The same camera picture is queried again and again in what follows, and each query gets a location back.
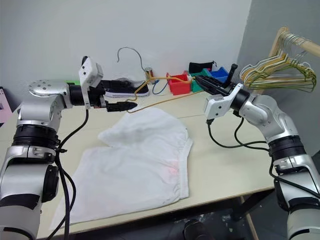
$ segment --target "red container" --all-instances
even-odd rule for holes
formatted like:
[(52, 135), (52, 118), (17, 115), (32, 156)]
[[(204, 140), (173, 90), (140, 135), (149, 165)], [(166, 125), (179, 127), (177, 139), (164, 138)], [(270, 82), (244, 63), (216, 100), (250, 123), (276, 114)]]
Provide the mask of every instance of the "red container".
[[(169, 73), (166, 73), (166, 76), (178, 78), (178, 79), (181, 79), (186, 82), (188, 81), (188, 75), (186, 75), (186, 74), (170, 76)], [(177, 79), (168, 79), (168, 85), (170, 88), (170, 92), (173, 95), (188, 94), (191, 91), (191, 84), (190, 83), (183, 83)]]

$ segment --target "beige table surface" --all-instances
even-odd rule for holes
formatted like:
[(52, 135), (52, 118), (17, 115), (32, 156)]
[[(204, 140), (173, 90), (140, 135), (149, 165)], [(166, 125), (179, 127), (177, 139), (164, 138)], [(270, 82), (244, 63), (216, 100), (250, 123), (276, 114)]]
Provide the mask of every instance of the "beige table surface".
[[(245, 147), (226, 149), (212, 142), (203, 115), (206, 95), (207, 93), (202, 92), (156, 106), (179, 118), (186, 125), (193, 140), (187, 163), (189, 197), (156, 209), (77, 223), (70, 226), (71, 233), (127, 223), (273, 188), (273, 180), (268, 175), (271, 159), (266, 151)], [(172, 96), (167, 94), (163, 96), (152, 95), (138, 101), (142, 105), (147, 105), (169, 98), (172, 98)], [(112, 127), (123, 114), (122, 112), (107, 113), (105, 109), (91, 109), (89, 111), (87, 125), (64, 145), (64, 148), (68, 151), (60, 155), (61, 163), (69, 174), (72, 175), (77, 169), (85, 149), (104, 146), (98, 140), (98, 134)], [(84, 107), (64, 110), (58, 131), (59, 138), (66, 137), (83, 122), (84, 118)], [(4, 161), (6, 149), (12, 143), (16, 120), (17, 113), (15, 112), (11, 119), (0, 128), (0, 164)], [(239, 122), (240, 118), (235, 117), (230, 111), (224, 117), (214, 121), (211, 126), (212, 133), (221, 143), (235, 145), (236, 141), (233, 134)], [(263, 140), (263, 136), (257, 128), (245, 121), (239, 130), (239, 139), (243, 142), (258, 141)], [(42, 205), (38, 238), (47, 237), (51, 233), (49, 226), (62, 197), (63, 188), (60, 184), (57, 196), (52, 201)]]

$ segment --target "pink object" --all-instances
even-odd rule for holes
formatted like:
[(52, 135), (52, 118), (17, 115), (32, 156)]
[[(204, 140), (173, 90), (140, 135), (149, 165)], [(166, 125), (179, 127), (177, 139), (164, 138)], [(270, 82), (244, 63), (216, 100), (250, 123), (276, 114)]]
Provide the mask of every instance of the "pink object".
[[(169, 73), (166, 73), (166, 76), (178, 78), (183, 81), (188, 81), (188, 75), (185, 73), (181, 75), (173, 75), (173, 76), (170, 76)], [(172, 92), (173, 95), (188, 94), (191, 91), (190, 83), (187, 84), (176, 79), (169, 79), (168, 84), (169, 84), (170, 91)]]
[(12, 115), (9, 103), (7, 101), (5, 92), (0, 87), (0, 124), (4, 124)]

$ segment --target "hanger rack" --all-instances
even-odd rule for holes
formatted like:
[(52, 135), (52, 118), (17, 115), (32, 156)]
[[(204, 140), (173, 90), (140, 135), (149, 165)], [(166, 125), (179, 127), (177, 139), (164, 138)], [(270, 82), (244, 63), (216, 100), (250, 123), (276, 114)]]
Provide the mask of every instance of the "hanger rack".
[[(289, 28), (286, 26), (283, 26), (278, 30), (278, 32), (276, 33), (275, 39), (273, 41), (272, 48), (271, 48), (271, 51), (270, 51), (268, 57), (272, 57), (277, 54), (277, 52), (280, 48), (280, 42), (281, 42), (281, 40), (283, 40), (282, 37), (283, 37), (284, 32), (289, 32)], [(301, 43), (301, 41), (303, 39), (304, 39), (303, 37), (299, 37), (293, 42), (293, 44), (297, 45), (298, 47), (307, 51), (308, 53), (320, 58), (320, 45), (318, 45), (310, 40)], [(263, 92), (264, 92), (263, 89), (253, 91), (254, 94), (262, 94)]]

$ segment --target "robotic arm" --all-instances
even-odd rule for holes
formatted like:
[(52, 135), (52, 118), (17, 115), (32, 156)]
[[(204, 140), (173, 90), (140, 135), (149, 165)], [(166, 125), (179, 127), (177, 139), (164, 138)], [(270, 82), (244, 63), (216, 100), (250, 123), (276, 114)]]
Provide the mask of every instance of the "robotic arm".
[(204, 106), (207, 122), (222, 117), (231, 108), (257, 127), (269, 146), (274, 187), (279, 206), (289, 212), (289, 240), (320, 239), (320, 177), (306, 154), (292, 119), (267, 95), (253, 95), (243, 85), (231, 82), (238, 66), (233, 64), (226, 83), (214, 78), (196, 77), (196, 82), (211, 95)]
[(79, 85), (63, 81), (35, 81), (23, 101), (11, 147), (0, 171), (0, 239), (37, 238), (42, 203), (58, 192), (58, 168), (52, 165), (60, 149), (57, 132), (62, 110), (73, 106), (106, 108), (108, 112), (134, 108), (133, 102), (108, 103), (99, 83), (100, 65), (84, 57)]

